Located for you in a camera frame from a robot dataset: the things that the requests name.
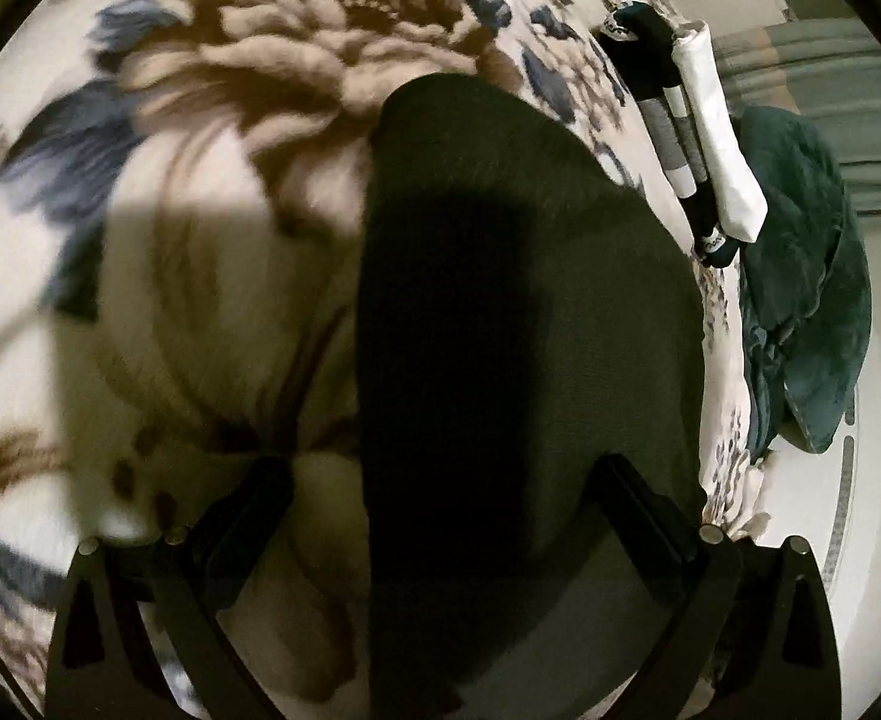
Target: floral bedspread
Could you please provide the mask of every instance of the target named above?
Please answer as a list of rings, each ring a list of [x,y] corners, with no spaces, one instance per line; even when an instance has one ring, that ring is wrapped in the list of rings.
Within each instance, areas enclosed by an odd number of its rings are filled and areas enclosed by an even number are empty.
[[[77,543],[192,523],[256,447],[285,443],[304,503],[222,622],[293,720],[363,717],[346,361],[366,135],[405,81],[476,74],[566,124],[691,251],[589,33],[624,1],[45,0],[29,17],[0,56],[0,652],[36,704]],[[738,274],[691,268],[706,517],[732,527],[749,423]],[[309,652],[305,626],[322,631]],[[202,714],[156,635],[178,702]]]

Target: gray vent strip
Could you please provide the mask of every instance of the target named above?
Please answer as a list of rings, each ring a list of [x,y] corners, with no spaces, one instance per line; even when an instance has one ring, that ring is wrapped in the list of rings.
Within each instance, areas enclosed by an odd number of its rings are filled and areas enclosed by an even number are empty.
[[[843,437],[843,464],[840,469],[840,494],[837,495],[837,512],[834,514],[834,529],[830,533],[830,546],[827,560],[823,563],[823,586],[830,592],[834,582],[837,565],[840,563],[840,549],[846,535],[847,515],[850,514],[850,496],[854,488],[854,460],[856,444],[853,436]]]

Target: dark green cloth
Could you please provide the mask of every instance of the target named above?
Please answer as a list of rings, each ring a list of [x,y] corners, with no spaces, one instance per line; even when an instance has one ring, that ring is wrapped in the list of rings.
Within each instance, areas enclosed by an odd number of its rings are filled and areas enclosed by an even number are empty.
[[[745,108],[739,145],[768,215],[741,255],[749,448],[766,450],[785,419],[811,452],[830,446],[870,338],[864,239],[830,146],[806,119]]]
[[[357,385],[373,714],[576,717],[667,616],[581,505],[595,460],[623,453],[691,523],[704,504],[690,263],[576,136],[477,79],[408,84],[372,146]]]

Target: metal screw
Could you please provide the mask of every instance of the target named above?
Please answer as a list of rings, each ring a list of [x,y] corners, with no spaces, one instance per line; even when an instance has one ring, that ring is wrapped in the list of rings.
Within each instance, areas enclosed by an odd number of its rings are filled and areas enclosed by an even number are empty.
[[[807,541],[803,536],[791,536],[790,549],[797,552],[798,555],[808,555],[810,554],[810,541]]]
[[[94,552],[97,552],[100,546],[101,543],[96,538],[84,538],[84,541],[77,547],[77,552],[84,555],[84,557],[90,557]]]
[[[723,531],[715,525],[701,525],[700,540],[716,546],[723,541]]]
[[[170,528],[167,533],[164,533],[164,541],[172,547],[179,547],[184,541],[187,541],[187,536],[190,533],[190,528],[185,525],[178,525],[178,527]]]

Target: folded white cloth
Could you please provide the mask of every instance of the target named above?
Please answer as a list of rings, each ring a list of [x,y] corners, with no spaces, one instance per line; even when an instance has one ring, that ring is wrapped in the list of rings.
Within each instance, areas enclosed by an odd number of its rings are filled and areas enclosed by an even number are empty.
[[[695,23],[673,43],[673,61],[691,100],[703,156],[717,196],[720,227],[752,244],[766,218],[766,198],[739,150],[706,23]]]

